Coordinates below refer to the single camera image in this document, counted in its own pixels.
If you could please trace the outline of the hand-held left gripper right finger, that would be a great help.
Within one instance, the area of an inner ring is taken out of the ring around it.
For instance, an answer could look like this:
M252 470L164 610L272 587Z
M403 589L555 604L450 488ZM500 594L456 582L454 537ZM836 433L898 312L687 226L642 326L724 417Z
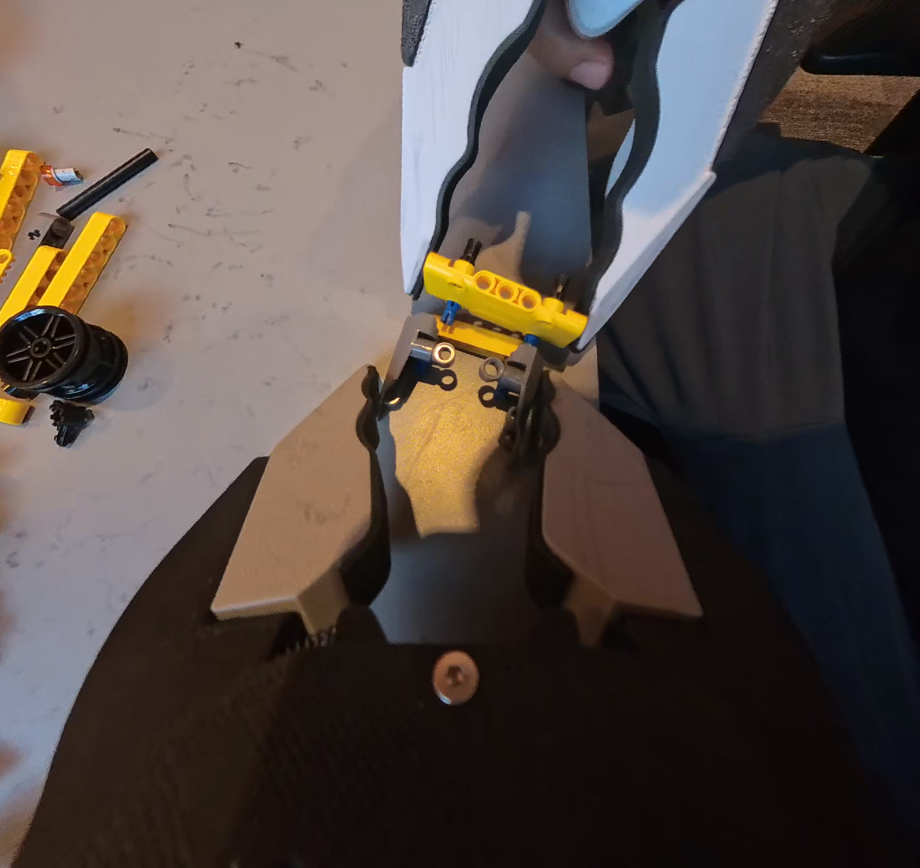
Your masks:
M582 645L625 615L697 621L703 609L643 453L562 379L540 390L526 586L568 613Z

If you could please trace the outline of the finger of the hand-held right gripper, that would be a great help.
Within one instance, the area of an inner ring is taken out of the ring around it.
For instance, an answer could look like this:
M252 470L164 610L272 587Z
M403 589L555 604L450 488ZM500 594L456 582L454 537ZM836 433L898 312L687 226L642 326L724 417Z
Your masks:
M477 158L491 97L535 34L546 0L402 0L400 257L420 297L454 190Z
M638 4L628 91L634 122L604 189L583 281L585 349L707 195L779 0Z

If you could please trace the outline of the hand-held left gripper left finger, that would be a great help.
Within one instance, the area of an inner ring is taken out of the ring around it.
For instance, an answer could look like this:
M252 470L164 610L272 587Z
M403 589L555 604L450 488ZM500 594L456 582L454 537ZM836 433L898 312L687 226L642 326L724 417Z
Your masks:
M294 613L309 634L390 573L381 380L357 370L273 448L212 602L219 620Z

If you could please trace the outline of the yellow brick panel with pins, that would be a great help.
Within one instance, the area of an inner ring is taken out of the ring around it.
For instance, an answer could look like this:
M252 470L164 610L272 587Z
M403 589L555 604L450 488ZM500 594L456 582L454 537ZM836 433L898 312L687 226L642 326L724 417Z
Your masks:
M588 322L562 299L462 258L429 253L422 277L425 292L444 302L438 333L488 355L510 356L520 343L565 348L581 338Z

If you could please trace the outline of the grey brick bucket assembly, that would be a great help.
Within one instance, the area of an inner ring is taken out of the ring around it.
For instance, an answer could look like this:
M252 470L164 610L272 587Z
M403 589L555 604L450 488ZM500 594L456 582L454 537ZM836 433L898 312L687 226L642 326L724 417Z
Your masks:
M439 373L441 382L455 377L458 355L478 359L477 400L485 410L503 414L498 435L501 448L514 463L542 460L558 446L561 423L553 403L557 391L550 379L544 341L535 333L511 332L481 323L414 313L404 322L390 358L376 416L383 419L408 402L416 381Z

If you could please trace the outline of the person's right hand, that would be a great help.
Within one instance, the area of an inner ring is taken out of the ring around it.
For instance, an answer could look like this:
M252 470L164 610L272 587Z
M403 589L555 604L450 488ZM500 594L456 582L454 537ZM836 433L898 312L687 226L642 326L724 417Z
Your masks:
M577 33L564 0L546 0L526 52L548 73L590 91L604 88L615 73L616 52L611 43Z

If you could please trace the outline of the black office chair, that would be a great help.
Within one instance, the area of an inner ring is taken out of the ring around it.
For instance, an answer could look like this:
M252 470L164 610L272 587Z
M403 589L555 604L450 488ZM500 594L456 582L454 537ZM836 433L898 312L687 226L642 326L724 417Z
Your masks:
M918 77L919 0L839 0L800 67L816 75Z

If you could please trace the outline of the small black connector piece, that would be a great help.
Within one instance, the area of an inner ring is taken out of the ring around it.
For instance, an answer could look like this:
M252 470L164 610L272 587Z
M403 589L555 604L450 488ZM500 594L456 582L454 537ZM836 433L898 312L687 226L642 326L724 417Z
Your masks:
M93 423L95 413L83 404L55 400L50 406L50 417L55 429L55 444L61 448L70 448L86 427Z

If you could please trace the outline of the black spoked wheel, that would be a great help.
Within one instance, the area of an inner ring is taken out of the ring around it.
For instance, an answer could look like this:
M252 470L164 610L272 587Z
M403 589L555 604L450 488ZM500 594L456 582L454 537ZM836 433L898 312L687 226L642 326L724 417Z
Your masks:
M12 395L96 404L121 383L121 338L58 307L18 312L1 328L1 379Z

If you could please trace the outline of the pile of loose brick pieces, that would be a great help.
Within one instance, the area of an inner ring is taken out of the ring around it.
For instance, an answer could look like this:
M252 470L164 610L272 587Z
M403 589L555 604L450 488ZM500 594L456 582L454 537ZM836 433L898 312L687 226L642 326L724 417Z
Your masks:
M58 307L79 316L125 230L123 219L98 212L70 248L63 242L41 244L2 303L2 325L32 307ZM23 424L36 397L14 396L2 382L2 423Z

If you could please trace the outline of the black axle rod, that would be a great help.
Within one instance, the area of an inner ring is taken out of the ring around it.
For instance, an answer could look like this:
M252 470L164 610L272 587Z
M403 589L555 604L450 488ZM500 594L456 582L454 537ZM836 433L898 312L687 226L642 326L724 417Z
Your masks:
M152 149L143 149L128 161L121 163L111 172L105 174L94 184L86 187L77 196L68 200L55 213L58 218L73 221L127 184L153 164L158 162L158 155Z

